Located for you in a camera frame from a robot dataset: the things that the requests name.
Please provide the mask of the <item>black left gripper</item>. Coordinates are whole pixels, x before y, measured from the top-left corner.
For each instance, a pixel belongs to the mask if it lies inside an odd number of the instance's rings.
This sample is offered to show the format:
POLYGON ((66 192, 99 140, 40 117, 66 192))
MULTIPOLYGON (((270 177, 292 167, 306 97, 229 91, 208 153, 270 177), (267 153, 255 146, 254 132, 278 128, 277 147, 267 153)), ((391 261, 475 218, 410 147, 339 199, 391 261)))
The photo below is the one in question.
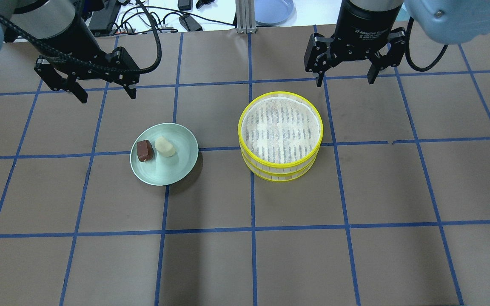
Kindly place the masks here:
MULTIPOLYGON (((115 39, 102 38, 101 42, 107 43, 111 47, 108 52, 103 51, 87 25, 78 16, 73 19, 68 29, 54 37, 41 39, 41 42, 65 54, 93 64, 112 68, 138 68, 124 47, 114 47, 115 39)), ((131 84, 123 85, 122 87, 131 99, 137 97, 135 84, 140 81, 139 75, 122 75, 112 72, 106 74, 93 68, 86 68, 72 64, 64 59, 58 59, 56 55, 50 55, 47 51, 40 51, 40 53, 41 55, 37 59, 38 62, 35 64, 34 71, 39 76, 49 76, 53 81, 56 79, 58 71, 68 75, 67 78, 60 78, 58 87, 60 90, 74 95, 80 103, 88 102, 88 93, 77 82, 77 78, 81 80, 102 79, 117 84, 131 84)))

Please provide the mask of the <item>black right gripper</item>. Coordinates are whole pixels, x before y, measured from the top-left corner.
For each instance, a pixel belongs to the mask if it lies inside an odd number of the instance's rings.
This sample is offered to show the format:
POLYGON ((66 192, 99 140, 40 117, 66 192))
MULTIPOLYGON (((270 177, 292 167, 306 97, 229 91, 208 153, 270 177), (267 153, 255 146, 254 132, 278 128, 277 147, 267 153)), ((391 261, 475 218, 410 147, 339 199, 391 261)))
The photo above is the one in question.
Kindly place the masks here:
POLYGON ((402 0, 343 0, 334 33, 313 33, 305 51, 305 71, 315 75, 317 87, 325 72, 342 62, 370 61, 370 85, 387 67, 397 67, 406 48, 403 27, 393 28, 402 0))

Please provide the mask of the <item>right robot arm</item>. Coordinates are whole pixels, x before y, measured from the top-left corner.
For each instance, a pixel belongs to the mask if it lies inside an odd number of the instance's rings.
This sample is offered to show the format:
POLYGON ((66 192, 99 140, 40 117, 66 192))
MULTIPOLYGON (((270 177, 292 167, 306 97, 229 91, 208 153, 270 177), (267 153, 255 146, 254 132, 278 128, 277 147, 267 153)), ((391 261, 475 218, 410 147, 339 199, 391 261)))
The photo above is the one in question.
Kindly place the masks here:
POLYGON ((313 33, 304 66, 321 86, 325 72, 343 62, 370 61, 367 73, 373 84, 379 72, 397 67, 405 59, 415 71, 432 69, 449 45, 467 43, 490 33, 490 0, 343 0, 334 33, 313 33), (425 67, 410 54, 413 25, 418 24, 441 52, 425 67))

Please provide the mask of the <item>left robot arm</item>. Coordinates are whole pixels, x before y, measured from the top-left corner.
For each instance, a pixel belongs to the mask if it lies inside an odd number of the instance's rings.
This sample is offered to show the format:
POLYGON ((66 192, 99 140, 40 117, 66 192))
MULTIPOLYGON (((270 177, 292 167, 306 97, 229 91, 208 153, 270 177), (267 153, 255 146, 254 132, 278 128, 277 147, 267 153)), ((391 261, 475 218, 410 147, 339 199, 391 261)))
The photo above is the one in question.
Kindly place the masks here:
POLYGON ((86 103, 88 94, 79 81, 101 79, 120 85, 131 99, 136 98, 138 74, 97 68, 135 69, 135 61, 124 47, 103 51, 69 0, 0 0, 1 19, 36 39, 34 47, 40 55, 34 71, 49 89, 72 93, 86 103))

